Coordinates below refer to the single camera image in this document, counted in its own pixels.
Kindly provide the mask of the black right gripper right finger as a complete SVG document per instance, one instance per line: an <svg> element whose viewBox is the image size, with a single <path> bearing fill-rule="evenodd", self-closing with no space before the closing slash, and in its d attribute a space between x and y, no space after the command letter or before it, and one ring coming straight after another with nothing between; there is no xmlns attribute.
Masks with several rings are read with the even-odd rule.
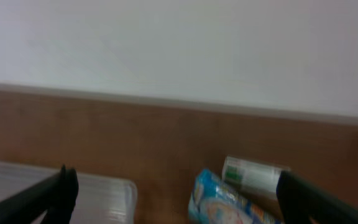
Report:
<svg viewBox="0 0 358 224"><path fill-rule="evenodd" d="M290 171L280 174L276 195L286 224L358 224L358 210L323 192Z"/></svg>

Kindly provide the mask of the blue snack packet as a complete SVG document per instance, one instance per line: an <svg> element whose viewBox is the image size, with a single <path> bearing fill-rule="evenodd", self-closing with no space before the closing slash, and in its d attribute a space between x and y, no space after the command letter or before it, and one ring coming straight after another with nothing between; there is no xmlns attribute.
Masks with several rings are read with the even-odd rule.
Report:
<svg viewBox="0 0 358 224"><path fill-rule="evenodd" d="M201 224L282 224L204 169L195 179L188 204L189 220Z"/></svg>

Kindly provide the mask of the white green medicine box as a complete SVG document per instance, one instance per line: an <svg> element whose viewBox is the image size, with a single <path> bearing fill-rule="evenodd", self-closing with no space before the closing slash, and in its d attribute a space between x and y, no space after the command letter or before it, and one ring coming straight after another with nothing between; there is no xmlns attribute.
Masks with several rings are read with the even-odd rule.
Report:
<svg viewBox="0 0 358 224"><path fill-rule="evenodd" d="M277 185L283 171L290 168L227 156L222 179L240 192L277 200Z"/></svg>

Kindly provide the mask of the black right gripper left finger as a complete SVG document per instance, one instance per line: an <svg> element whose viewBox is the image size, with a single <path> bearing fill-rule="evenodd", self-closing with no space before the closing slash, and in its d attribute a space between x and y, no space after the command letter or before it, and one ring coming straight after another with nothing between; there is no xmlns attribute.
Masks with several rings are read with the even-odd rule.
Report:
<svg viewBox="0 0 358 224"><path fill-rule="evenodd" d="M44 214L42 223L69 224L76 205L79 183L75 169L60 172L0 202L0 224L32 223Z"/></svg>

